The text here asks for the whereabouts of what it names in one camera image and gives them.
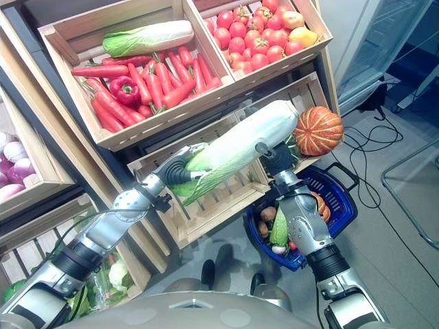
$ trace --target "tiled floor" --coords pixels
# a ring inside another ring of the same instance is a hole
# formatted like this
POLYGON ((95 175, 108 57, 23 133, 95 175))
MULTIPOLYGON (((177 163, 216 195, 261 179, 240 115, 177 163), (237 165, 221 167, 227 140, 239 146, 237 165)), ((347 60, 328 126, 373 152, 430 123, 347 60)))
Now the tiled floor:
MULTIPOLYGON (((384 169, 439 135, 439 111, 436 109, 436 112, 414 114, 405 110, 395 115, 386 110, 385 113, 405 139, 382 151, 368 154, 368 181, 381 195, 381 208, 396 231, 436 281, 439 281, 439 252, 422 240, 380 181, 384 169)), ((344 118, 344 124, 354 125, 361 131, 368 132, 372 127, 382 124, 373 119, 375 115, 373 112, 354 112, 344 118)), ((389 131, 381 131, 373 136, 391 139, 394 135, 389 131)), ((344 165, 350 166, 350 149, 347 146, 339 146, 335 154, 344 165)), ((432 148, 429 154, 439 156, 439 145, 432 148)), ((433 156, 430 156, 422 161, 422 166, 430 166, 432 159, 433 156)), ((333 160, 328 155, 317 165, 325 168, 333 160)), ((354 156, 354 163, 362 173, 364 160, 361 154, 354 156)), ((421 176, 413 174, 413 171, 404 173, 403 167, 392 173, 399 179, 406 174, 411 180, 411 183, 398 182, 395 188, 404 198, 411 199, 411 205, 425 205, 414 212, 424 216, 420 221, 433 237, 438 238, 439 215, 437 207, 431 205, 434 200, 439 200, 439 171, 419 169, 417 166, 417 173, 423 173, 421 176), (416 192, 411 193, 411 186, 416 185, 416 179, 421 178, 429 180, 431 184, 417 186, 416 192)), ((334 171, 333 174, 343 181, 339 172, 334 171)), ((360 204, 356 191, 352 192, 352 196, 358 207, 358 217, 335 240, 344 257, 358 271, 396 328, 439 328, 439 288, 404 247, 381 213, 360 204)), ((371 204, 364 187, 361 187, 361 196, 365 202, 371 204)), ((145 294, 160 293, 178 278, 199 278, 202 264, 208 258, 215 260, 217 265, 215 290, 247 293, 253 274, 262 271, 269 282, 277 283, 287 292, 295 315, 318 326, 314 278, 310 268, 292 272, 260 254, 249 242, 241 216, 230 219, 226 225, 208 236, 203 236, 179 255, 174 254, 169 271, 164 276, 155 278, 155 284, 151 284, 145 294)))

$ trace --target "black wire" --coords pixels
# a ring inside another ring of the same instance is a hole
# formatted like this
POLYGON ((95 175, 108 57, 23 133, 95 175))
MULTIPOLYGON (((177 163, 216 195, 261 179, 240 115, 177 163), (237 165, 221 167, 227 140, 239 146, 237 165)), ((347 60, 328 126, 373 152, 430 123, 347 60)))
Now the black wire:
MULTIPOLYGON (((359 130, 355 129, 356 131, 358 131, 360 133, 360 135, 362 137, 364 137, 366 139, 366 142, 361 144, 360 142, 358 142, 355 138, 353 138, 351 135, 349 134, 345 134, 346 137, 349 137, 350 139, 352 139, 358 146, 357 147, 353 147, 352 145, 349 145, 348 143, 344 142, 345 144, 347 144, 349 147, 352 148, 351 154, 349 155, 349 162, 351 163, 351 166, 355 172, 355 175, 366 185, 366 190, 368 191, 368 194, 370 196, 370 198, 372 199, 373 203, 375 204, 374 206, 370 206, 366 203, 364 203, 363 199, 361 198, 361 193, 360 193, 360 186, 358 186, 357 189, 357 193, 358 193, 358 199, 360 200, 360 202, 367 208, 371 208, 371 209, 375 209, 377 208, 379 210, 379 212, 383 215, 385 221, 388 223, 388 225, 392 228, 393 232, 396 234, 396 236, 398 237, 398 239, 402 242, 402 244, 405 246, 405 248, 408 250, 408 252, 415 258, 415 260, 418 262, 418 264, 424 269, 425 273, 427 273, 427 275, 431 278, 431 280, 434 282, 434 284, 439 288, 439 284, 438 282, 435 280, 435 278, 432 276, 432 274, 429 272, 429 270, 424 266, 424 264, 421 263, 421 261, 419 260, 419 258, 414 254, 414 252, 410 249, 410 247, 407 245, 407 243, 404 241, 404 239, 401 237, 401 235, 398 233, 398 231, 396 230, 396 228, 393 226, 392 222, 388 219, 388 217, 385 215, 384 211, 381 209, 380 205, 381 205, 381 196, 378 193, 378 191, 376 190, 376 188, 374 186, 372 186, 368 181, 367 181, 367 168, 368 168, 368 159, 367 159, 367 154, 366 152, 374 152, 374 151, 379 151, 382 149, 385 149, 386 147, 389 147, 391 145, 393 145, 396 142, 399 142, 401 140, 404 139, 404 136, 402 135, 402 133, 400 133, 398 131, 398 129, 388 120, 386 119, 386 121, 392 126, 392 127, 386 127, 385 129, 389 129, 389 130, 393 130, 396 132, 395 138, 393 139, 393 141, 376 141, 376 140, 372 140, 370 138, 371 136, 371 132, 372 130, 374 130, 375 128, 379 127, 376 126, 374 128, 371 129, 371 131, 369 132, 367 138, 366 135, 361 133, 359 130), (363 146, 366 146, 370 141, 373 141, 375 143, 383 143, 383 144, 387 144, 384 147, 380 147, 377 149, 368 149, 365 150, 363 148, 363 146), (360 151, 361 154, 363 154, 364 157, 364 178, 360 177, 355 165, 353 164, 353 154, 356 151, 360 151), (374 191, 374 193, 376 194, 376 198, 374 197, 374 195, 371 193, 370 188, 372 189, 372 191, 374 191)), ((341 164, 341 162, 338 160, 338 158, 335 156, 335 154, 333 152, 331 152, 333 157, 335 158, 335 160, 337 162, 339 162, 341 164)))
POLYGON ((321 329, 324 329, 322 318, 320 317, 320 296, 318 293, 317 280, 316 280, 316 312, 318 323, 320 324, 321 329))
POLYGON ((75 319, 75 316, 77 315, 78 311, 80 310, 80 306, 82 303, 82 298, 84 297, 84 293, 85 293, 85 286, 82 287, 81 294, 80 294, 80 300, 76 304, 75 311, 73 312, 72 316, 70 317, 70 321, 75 319))

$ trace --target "vegetable display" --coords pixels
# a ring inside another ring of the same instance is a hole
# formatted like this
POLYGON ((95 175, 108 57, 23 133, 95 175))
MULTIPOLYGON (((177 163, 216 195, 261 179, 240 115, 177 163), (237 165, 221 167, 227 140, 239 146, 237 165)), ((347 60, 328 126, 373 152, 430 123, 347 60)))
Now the vegetable display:
MULTIPOLYGON (((92 93, 91 107, 102 128, 120 132, 220 87, 221 79, 188 43, 192 38, 189 21, 105 35, 104 49, 112 57, 71 70, 86 77, 79 81, 92 93)), ((0 142, 7 138, 0 135, 0 142)))
POLYGON ((171 190, 187 197, 187 206, 218 184, 258 158, 254 147, 263 142, 269 147, 279 144, 293 130, 298 113, 289 101, 277 100, 250 115, 238 126, 214 140, 186 164, 190 171, 209 171, 196 182, 174 185, 171 190))
POLYGON ((152 24, 130 31, 106 34, 102 45, 112 57, 145 55, 178 47, 193 38, 189 21, 169 21, 152 24))
POLYGON ((318 40, 317 33, 305 26, 303 15, 292 6, 264 0, 253 10, 252 16, 247 7, 240 6, 204 20, 227 63, 240 75, 278 62, 318 40))
POLYGON ((326 154, 334 149, 343 137, 342 119, 323 106, 309 108, 300 115, 294 136, 302 154, 326 154))

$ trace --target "pumpkin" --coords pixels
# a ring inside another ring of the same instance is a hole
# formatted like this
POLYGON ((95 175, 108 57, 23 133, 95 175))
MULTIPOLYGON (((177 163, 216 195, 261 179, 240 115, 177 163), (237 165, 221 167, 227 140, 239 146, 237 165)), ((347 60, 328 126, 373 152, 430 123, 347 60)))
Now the pumpkin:
POLYGON ((321 156, 342 139, 342 119, 324 106, 309 108, 299 116, 294 135, 302 154, 321 156))

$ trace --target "red tomato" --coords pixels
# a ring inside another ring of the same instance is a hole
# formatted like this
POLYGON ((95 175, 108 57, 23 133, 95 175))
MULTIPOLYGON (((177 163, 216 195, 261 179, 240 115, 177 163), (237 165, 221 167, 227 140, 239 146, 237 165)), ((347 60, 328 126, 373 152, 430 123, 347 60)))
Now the red tomato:
POLYGON ((240 22, 247 25, 248 19, 250 18, 250 13, 242 5, 233 10, 233 21, 240 22))
POLYGON ((262 5, 265 7, 268 7, 271 12, 275 13, 277 8, 279 7, 279 1, 278 0, 262 0, 262 5))
POLYGON ((292 10, 290 7, 286 5, 280 5, 277 7, 276 12, 274 13, 276 16, 282 17, 284 12, 287 12, 288 10, 292 10))
POLYGON ((244 25, 244 23, 234 22, 234 23, 232 23, 232 25, 230 26, 230 29, 228 29, 228 30, 229 30, 232 38, 238 36, 238 37, 244 39, 246 37, 247 29, 246 29, 246 26, 244 25))
POLYGON ((231 11, 224 11, 218 14, 217 26, 228 29, 233 22, 233 13, 231 11))
POLYGON ((254 17, 261 17, 262 21, 263 21, 263 25, 266 26, 268 19, 271 18, 271 16, 273 16, 272 12, 270 11, 270 9, 268 9, 267 7, 259 7, 258 9, 256 9, 256 12, 254 12, 254 17))
POLYGON ((267 40, 264 40, 262 38, 253 39, 252 45, 250 46, 252 56, 257 53, 263 53, 265 55, 267 53, 268 47, 269 45, 267 40))
POLYGON ((268 57, 263 53, 257 53, 250 60, 253 71, 260 69, 261 67, 267 66, 269 63, 270 61, 268 60, 268 57))
POLYGON ((252 19, 248 20, 248 24, 247 24, 247 30, 251 30, 251 29, 255 29, 257 30, 260 34, 263 31, 263 20, 261 17, 253 17, 252 19))
POLYGON ((249 61, 238 61, 235 62, 235 67, 233 68, 233 71, 243 71, 244 74, 249 74, 253 72, 253 69, 249 61))
POLYGON ((294 251, 297 249, 297 245, 293 241, 290 241, 288 243, 288 247, 291 249, 291 251, 294 251))
POLYGON ((250 48, 246 48, 242 52, 242 59, 245 61, 250 61, 252 59, 252 50, 250 48))
POLYGON ((204 24, 206 25, 207 29, 209 30, 209 32, 213 35, 213 24, 212 22, 210 22, 210 20, 208 19, 204 19, 203 20, 204 24))
POLYGON ((227 49, 228 43, 231 40, 230 32, 225 27, 218 27, 213 35, 216 39, 218 39, 219 47, 221 50, 227 49))
POLYGON ((226 58, 227 63, 230 65, 230 53, 228 52, 228 50, 223 50, 222 54, 226 58))
POLYGON ((281 46, 273 46, 267 50, 267 57, 270 63, 273 63, 284 58, 285 53, 283 52, 283 48, 281 46))
POLYGON ((270 36, 272 35, 273 32, 274 32, 273 29, 265 29, 265 30, 263 30, 263 32, 261 34, 261 38, 269 40, 270 36))
POLYGON ((267 27, 269 27, 270 29, 281 29, 282 28, 282 17, 280 16, 273 16, 272 18, 270 18, 267 22, 267 27))
POLYGON ((230 65, 233 67, 233 63, 238 61, 242 61, 242 55, 240 53, 230 53, 230 65))
POLYGON ((303 44, 300 40, 291 40, 285 45, 285 55, 289 56, 293 53, 303 49, 303 44))
POLYGON ((228 50, 231 53, 242 53, 245 48, 246 48, 246 43, 244 42, 244 39, 238 36, 230 40, 228 44, 228 50))
POLYGON ((260 37, 260 33, 254 29, 251 29, 249 32, 247 32, 246 37, 244 38, 244 41, 246 42, 246 48, 250 48, 253 43, 253 39, 260 37))
POLYGON ((278 30, 271 33, 270 37, 268 38, 268 43, 270 46, 281 46, 283 48, 285 43, 287 43, 287 40, 288 36, 281 30, 278 30))

